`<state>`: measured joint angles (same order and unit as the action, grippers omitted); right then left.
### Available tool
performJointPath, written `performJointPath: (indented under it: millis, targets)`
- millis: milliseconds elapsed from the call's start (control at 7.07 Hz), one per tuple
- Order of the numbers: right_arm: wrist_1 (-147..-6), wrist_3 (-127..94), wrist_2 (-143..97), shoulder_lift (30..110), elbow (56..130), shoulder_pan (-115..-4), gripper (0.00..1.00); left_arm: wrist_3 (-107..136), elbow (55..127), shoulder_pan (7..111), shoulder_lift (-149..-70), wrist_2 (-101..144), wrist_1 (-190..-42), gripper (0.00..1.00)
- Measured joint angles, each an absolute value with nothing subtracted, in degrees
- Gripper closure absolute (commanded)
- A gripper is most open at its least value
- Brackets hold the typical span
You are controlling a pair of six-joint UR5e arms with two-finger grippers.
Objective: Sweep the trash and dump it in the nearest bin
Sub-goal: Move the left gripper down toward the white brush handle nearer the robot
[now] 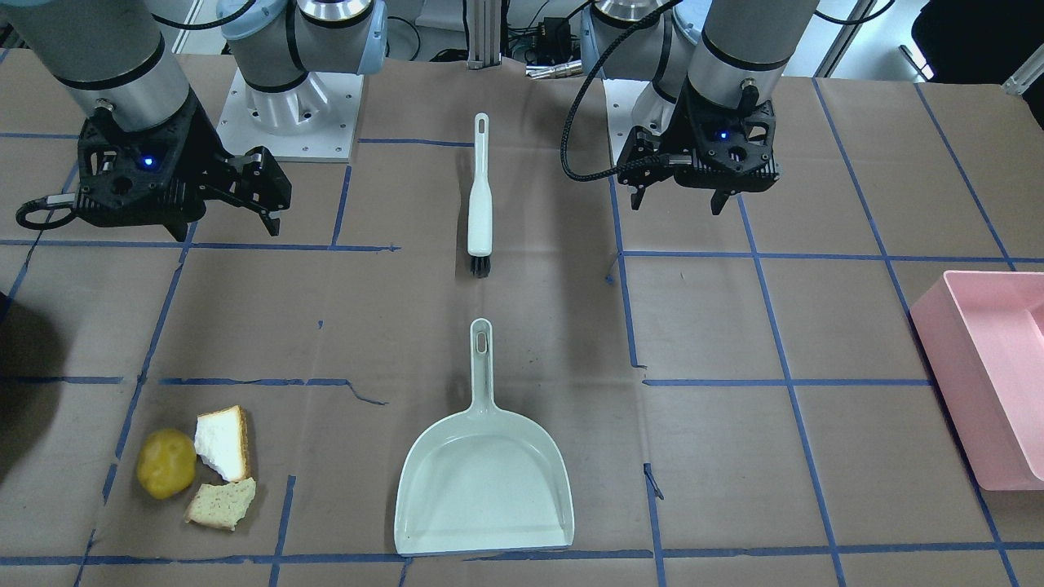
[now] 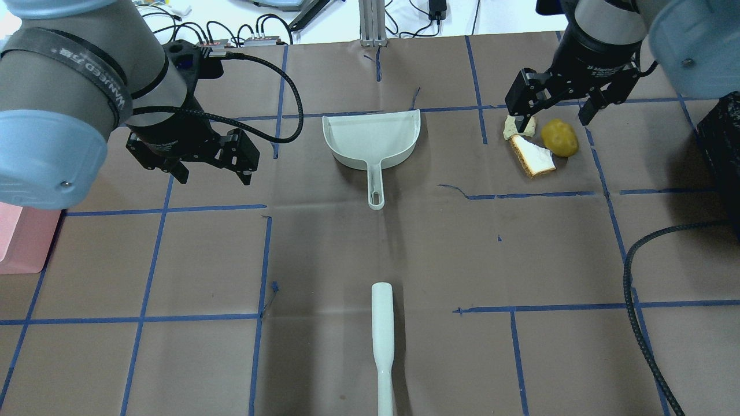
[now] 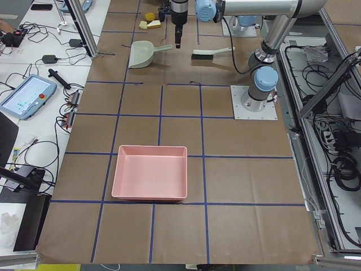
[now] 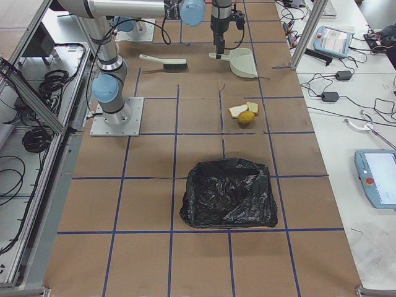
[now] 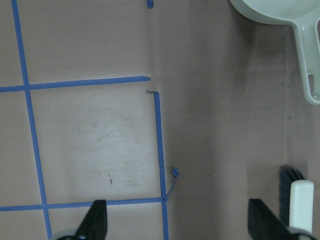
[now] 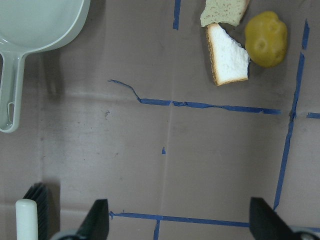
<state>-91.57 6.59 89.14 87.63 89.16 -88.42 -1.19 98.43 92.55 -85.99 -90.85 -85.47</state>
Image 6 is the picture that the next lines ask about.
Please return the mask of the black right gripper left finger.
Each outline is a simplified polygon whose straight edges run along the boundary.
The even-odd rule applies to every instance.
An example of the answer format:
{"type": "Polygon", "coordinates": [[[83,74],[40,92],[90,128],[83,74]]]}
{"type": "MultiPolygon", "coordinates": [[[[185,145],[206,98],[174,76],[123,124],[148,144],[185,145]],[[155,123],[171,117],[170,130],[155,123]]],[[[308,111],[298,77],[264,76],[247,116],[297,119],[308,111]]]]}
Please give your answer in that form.
{"type": "Polygon", "coordinates": [[[107,199],[97,199],[75,233],[76,240],[106,240],[109,235],[109,206],[107,199]]]}

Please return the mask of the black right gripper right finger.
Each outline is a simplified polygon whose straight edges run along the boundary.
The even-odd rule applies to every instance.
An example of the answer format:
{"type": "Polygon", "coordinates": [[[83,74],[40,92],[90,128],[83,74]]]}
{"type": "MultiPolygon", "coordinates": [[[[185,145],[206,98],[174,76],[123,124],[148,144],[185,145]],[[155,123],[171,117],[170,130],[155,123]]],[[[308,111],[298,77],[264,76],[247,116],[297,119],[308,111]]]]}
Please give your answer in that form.
{"type": "Polygon", "coordinates": [[[289,226],[260,197],[252,197],[249,205],[249,230],[255,240],[299,240],[289,226]]]}

